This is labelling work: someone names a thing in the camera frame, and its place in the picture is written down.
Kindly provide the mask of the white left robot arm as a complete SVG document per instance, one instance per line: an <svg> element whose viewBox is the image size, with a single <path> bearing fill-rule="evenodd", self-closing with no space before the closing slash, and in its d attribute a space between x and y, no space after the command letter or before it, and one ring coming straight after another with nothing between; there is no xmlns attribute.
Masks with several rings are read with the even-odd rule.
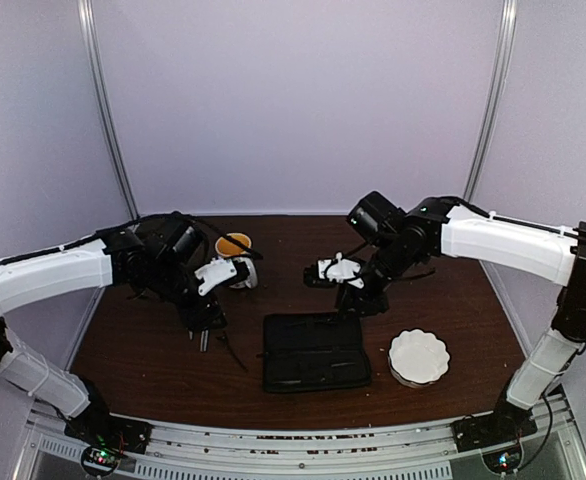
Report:
<svg viewBox="0 0 586 480"><path fill-rule="evenodd" d="M52 365L6 324L18 308L67 293L127 285L175 306L191 332L226 324L215 289L241 269L212 258L195 269L192 256L208 243L201 223L180 212L154 214L76 241L0 259L0 378L51 404L96 444L110 442L117 424L90 381Z"/></svg>

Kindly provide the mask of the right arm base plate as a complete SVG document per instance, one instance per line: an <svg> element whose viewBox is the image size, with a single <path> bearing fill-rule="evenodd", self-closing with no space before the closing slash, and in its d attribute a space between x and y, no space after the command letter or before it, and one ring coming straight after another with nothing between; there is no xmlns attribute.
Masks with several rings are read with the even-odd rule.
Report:
<svg viewBox="0 0 586 480"><path fill-rule="evenodd" d="M457 451L487 449L517 443L522 437L538 431L536 422L527 417L521 422L496 415L465 416L450 425Z"/></svg>

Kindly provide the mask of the silver thinning hair scissors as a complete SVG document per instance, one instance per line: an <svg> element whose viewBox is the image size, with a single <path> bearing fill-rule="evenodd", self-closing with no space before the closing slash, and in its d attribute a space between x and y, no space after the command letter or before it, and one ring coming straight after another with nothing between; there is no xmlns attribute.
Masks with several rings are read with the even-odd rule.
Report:
<svg viewBox="0 0 586 480"><path fill-rule="evenodd" d="M206 352L208 350L208 342L209 342L209 331L205 330L200 333L200 344L199 350L201 352Z"/></svg>

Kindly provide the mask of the black hair clip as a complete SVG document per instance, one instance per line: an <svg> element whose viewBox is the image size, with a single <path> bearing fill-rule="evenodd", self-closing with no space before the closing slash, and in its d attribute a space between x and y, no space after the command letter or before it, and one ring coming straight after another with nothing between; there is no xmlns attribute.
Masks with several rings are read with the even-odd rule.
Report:
<svg viewBox="0 0 586 480"><path fill-rule="evenodd" d="M232 347L232 345L230 343L230 340L229 340L227 333L225 331L223 331L220 335L218 335L216 337L216 340L223 346L225 351L232 357L232 359L239 366L239 368L243 372L247 373L248 368L244 364L244 362L240 359L240 357L237 355L237 353L235 352L234 348Z"/></svg>

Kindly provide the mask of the black zippered tool case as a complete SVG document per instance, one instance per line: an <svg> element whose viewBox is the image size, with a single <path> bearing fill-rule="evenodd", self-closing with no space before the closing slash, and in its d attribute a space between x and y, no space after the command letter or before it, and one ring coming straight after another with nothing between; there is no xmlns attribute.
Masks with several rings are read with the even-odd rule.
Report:
<svg viewBox="0 0 586 480"><path fill-rule="evenodd" d="M360 388L372 380L361 320L352 313L265 316L262 359L262 387L272 394Z"/></svg>

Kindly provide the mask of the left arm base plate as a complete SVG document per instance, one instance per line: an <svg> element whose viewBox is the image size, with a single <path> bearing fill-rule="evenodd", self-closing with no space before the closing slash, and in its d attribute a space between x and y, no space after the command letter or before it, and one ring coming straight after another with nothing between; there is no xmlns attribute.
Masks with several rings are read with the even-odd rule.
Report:
<svg viewBox="0 0 586 480"><path fill-rule="evenodd" d="M64 434L113 454L144 454L152 426L144 421L109 415L102 419L65 418Z"/></svg>

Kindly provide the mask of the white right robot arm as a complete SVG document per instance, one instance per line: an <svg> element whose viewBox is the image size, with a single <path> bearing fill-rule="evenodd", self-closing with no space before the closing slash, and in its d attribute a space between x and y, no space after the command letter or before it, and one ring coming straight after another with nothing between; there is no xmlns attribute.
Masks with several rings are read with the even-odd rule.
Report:
<svg viewBox="0 0 586 480"><path fill-rule="evenodd" d="M343 285L342 301L353 309L380 306L393 281L436 256L502 265L560 286L549 328L509 381L504 405L486 419L492 440L508 440L523 426L523 411L586 346L586 222L536 224L452 196L428 197L405 211L377 191L357 203L347 222L375 253L364 263L339 253L318 272Z"/></svg>

